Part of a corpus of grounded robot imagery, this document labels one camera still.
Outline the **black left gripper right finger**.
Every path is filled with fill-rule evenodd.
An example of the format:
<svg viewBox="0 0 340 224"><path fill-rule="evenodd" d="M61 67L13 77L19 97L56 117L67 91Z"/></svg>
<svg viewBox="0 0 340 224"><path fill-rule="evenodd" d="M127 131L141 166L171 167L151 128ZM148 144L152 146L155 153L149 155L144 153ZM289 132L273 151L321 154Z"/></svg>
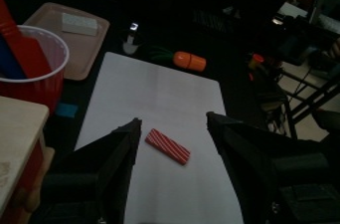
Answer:
<svg viewBox="0 0 340 224"><path fill-rule="evenodd" d="M209 112L244 224L340 224L340 132L295 139Z"/></svg>

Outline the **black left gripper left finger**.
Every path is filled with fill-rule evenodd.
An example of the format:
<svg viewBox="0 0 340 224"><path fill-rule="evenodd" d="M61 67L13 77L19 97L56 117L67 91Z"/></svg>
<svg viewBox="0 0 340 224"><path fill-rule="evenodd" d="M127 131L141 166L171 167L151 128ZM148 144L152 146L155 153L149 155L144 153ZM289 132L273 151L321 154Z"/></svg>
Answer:
<svg viewBox="0 0 340 224"><path fill-rule="evenodd" d="M49 170L39 224L124 224L143 121L135 118Z"/></svg>

